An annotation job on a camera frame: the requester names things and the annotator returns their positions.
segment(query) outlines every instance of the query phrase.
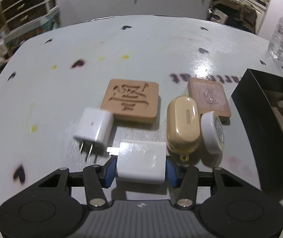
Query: metal screw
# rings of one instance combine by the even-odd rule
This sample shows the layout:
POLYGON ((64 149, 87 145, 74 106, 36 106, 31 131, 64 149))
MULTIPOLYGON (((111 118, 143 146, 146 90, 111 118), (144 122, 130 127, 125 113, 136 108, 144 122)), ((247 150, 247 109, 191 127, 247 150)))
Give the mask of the metal screw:
POLYGON ((104 199, 100 199, 100 198, 90 200, 90 204, 92 206, 96 206, 96 207, 103 206, 105 203, 106 203, 106 201, 104 199))
POLYGON ((91 155, 92 149, 93 149, 93 144, 90 147, 89 156, 91 155))
POLYGON ((193 202, 190 199, 180 199, 177 201, 177 204, 181 207, 189 207, 192 206, 193 202))
POLYGON ((84 141, 83 141, 83 142, 81 142, 80 153, 82 153, 82 152, 83 152, 83 146, 84 146, 84 144, 85 144, 85 142, 84 142, 84 141))

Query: white lid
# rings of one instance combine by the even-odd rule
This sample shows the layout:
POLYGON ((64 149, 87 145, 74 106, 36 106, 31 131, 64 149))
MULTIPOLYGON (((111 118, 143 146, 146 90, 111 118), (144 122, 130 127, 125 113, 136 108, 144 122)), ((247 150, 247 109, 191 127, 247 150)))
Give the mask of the white lid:
POLYGON ((212 111, 202 115, 201 132, 208 152, 210 154, 221 154, 224 150, 224 131, 215 112, 212 111))

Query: cabinet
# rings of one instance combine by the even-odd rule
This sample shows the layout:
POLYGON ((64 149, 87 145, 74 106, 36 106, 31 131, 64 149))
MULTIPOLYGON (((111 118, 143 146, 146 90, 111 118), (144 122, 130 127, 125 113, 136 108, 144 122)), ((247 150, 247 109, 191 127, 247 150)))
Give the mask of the cabinet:
POLYGON ((58 9, 55 0, 1 0, 1 7, 12 31, 58 9))

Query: wooden block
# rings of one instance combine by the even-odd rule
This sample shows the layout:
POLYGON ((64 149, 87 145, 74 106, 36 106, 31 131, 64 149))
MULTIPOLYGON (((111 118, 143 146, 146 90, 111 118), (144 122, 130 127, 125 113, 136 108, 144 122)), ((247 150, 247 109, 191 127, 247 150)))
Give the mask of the wooden block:
POLYGON ((214 111, 222 121, 231 117, 231 109, 221 83, 190 78, 188 91, 197 103, 200 114, 214 111))
POLYGON ((158 96, 158 83, 112 79, 106 89, 101 109, 113 113, 115 119, 154 123, 158 96))

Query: drawer handle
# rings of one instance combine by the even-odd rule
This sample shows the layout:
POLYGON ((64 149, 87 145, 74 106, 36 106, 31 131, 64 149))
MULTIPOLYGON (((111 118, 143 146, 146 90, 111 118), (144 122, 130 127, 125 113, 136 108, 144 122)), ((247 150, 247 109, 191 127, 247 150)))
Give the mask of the drawer handle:
POLYGON ((28 18, 28 15, 26 15, 25 17, 22 17, 19 21, 22 22, 24 20, 26 20, 28 18))
POLYGON ((17 10, 19 11, 21 8, 23 8, 25 6, 25 4, 23 3, 21 6, 17 7, 17 10))

